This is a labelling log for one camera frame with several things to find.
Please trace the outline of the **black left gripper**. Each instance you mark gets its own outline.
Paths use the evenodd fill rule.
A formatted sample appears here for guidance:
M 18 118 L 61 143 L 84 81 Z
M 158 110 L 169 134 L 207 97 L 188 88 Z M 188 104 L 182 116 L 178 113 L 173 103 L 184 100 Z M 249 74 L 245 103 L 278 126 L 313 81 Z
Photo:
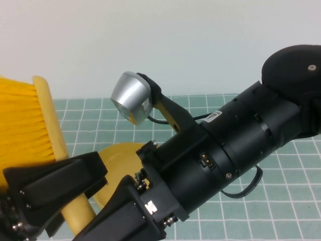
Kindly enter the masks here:
M 88 199 L 107 184 L 107 172 L 98 152 L 4 169 L 9 188 L 1 190 L 1 231 L 8 240 L 37 240 L 64 221 L 71 230 L 83 230 L 96 216 Z M 49 205 L 66 203 L 49 223 Z

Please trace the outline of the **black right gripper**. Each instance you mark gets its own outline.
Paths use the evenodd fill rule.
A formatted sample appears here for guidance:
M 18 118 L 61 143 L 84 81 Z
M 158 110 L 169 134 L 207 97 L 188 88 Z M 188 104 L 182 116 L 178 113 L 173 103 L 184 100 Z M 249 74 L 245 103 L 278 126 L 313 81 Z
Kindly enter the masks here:
M 163 240 L 166 232 L 156 222 L 173 215 L 185 221 L 238 176 L 227 153 L 199 124 L 158 147 L 148 142 L 136 153 L 151 188 L 140 196 L 135 180 L 123 177 L 109 202 L 75 240 Z M 144 206 L 150 202 L 155 206 L 152 215 Z

